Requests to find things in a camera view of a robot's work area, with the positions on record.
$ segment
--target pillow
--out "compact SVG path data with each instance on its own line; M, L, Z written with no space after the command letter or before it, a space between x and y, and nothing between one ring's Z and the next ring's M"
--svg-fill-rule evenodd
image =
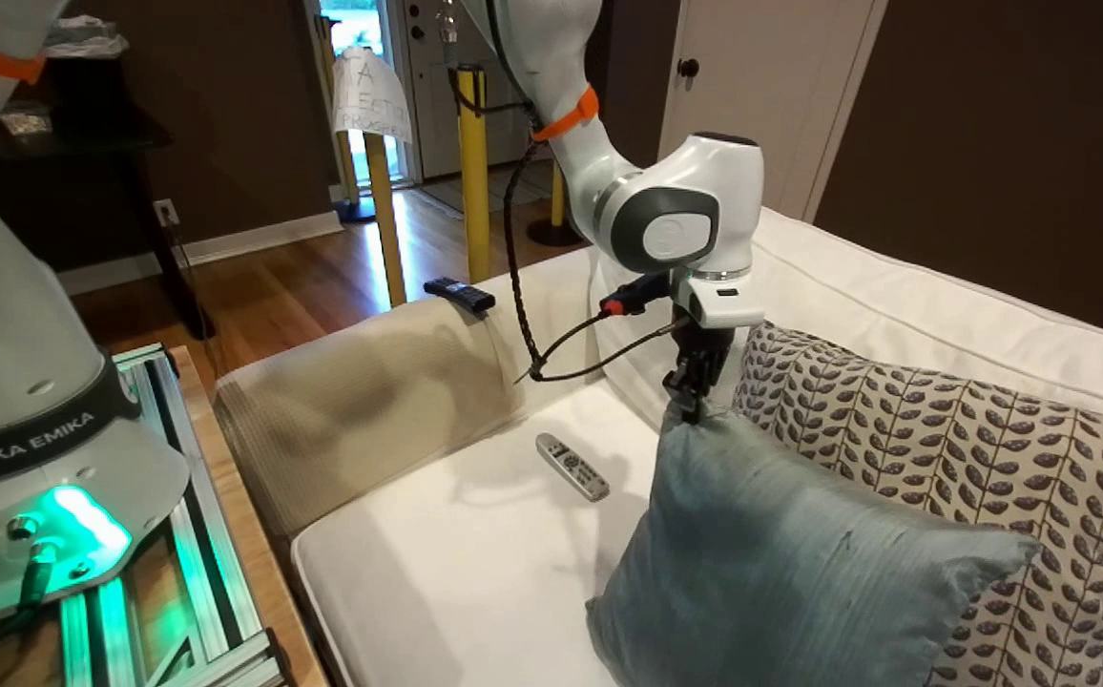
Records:
M919 687L1029 549L838 483L735 411L669 415L650 511L586 628L638 687Z
M755 324L735 408L805 459L955 525L1029 531L935 684L1103 684L1103 411L885 366Z

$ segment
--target door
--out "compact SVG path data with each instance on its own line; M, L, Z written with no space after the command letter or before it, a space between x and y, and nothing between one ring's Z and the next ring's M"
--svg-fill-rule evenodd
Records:
M683 0L661 158L689 132L762 144L765 205L814 217L889 0Z
M410 109L410 132L414 132L414 165L419 179L433 177L458 177L458 112L454 112L454 93L445 82L451 65L479 65L488 82L488 105L515 105L517 93L506 82L500 57L479 44L475 27L470 16L458 9L458 50L454 57L445 54L444 39L444 9L445 0L389 0L391 27L405 34L405 88L408 88L408 109ZM530 118L524 112L500 112L483 118L488 135L488 165L506 165L517 162Z

